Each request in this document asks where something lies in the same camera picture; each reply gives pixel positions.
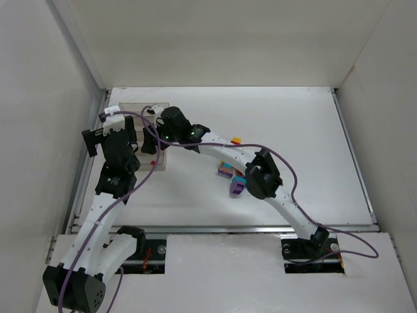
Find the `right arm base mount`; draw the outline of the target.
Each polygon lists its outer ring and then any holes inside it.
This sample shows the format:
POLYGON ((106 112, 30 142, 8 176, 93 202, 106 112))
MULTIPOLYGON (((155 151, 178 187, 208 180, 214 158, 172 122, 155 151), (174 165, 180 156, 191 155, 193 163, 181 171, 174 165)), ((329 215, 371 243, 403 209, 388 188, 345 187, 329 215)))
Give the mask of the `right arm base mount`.
POLYGON ((338 250, 338 240, 335 237, 327 239, 324 246, 318 250, 309 247, 308 243, 301 239, 281 239, 281 254, 284 259, 286 274, 344 274, 341 254, 337 253, 325 257, 327 254, 338 250))

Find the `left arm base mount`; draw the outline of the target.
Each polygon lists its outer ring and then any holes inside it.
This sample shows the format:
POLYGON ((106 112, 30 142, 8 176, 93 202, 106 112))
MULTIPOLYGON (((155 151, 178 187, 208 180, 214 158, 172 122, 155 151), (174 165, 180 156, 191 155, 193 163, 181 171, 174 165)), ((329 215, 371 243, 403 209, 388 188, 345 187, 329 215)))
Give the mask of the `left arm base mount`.
POLYGON ((122 226, 111 237, 127 235, 136 241, 136 251, 129 256, 121 267, 126 275, 161 275, 165 273, 167 239, 161 235, 147 235, 144 229, 134 226, 122 226))

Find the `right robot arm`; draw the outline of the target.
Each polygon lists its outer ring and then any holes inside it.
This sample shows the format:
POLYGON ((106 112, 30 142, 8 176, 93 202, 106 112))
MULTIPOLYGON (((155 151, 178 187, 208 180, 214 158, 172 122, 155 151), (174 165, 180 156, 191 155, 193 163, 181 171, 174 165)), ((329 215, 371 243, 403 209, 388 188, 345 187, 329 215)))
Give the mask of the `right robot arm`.
POLYGON ((263 200, 294 229, 307 258, 317 258, 323 251, 329 233, 317 225, 298 207, 290 193, 282 189, 283 180, 270 151, 260 147, 252 151, 235 145, 200 124, 191 124, 175 106, 163 108, 153 105, 143 109, 152 122, 143 129, 141 151, 155 154, 158 141, 161 147, 183 147, 200 155, 221 160, 242 172, 246 190, 251 196, 263 200))

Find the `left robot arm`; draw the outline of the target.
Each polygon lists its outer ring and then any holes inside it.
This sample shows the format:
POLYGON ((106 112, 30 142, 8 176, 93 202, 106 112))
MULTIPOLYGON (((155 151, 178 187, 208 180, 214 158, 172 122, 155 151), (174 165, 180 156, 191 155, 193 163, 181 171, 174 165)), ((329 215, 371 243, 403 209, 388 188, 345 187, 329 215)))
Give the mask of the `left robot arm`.
POLYGON ((136 185, 140 162, 137 137, 130 116, 107 117, 98 130, 82 133, 90 156, 101 145, 105 162, 93 202, 74 242, 56 266, 47 266, 42 280, 50 303, 78 312, 97 312, 110 278, 145 243, 143 230, 123 226, 111 239, 109 232, 136 185))

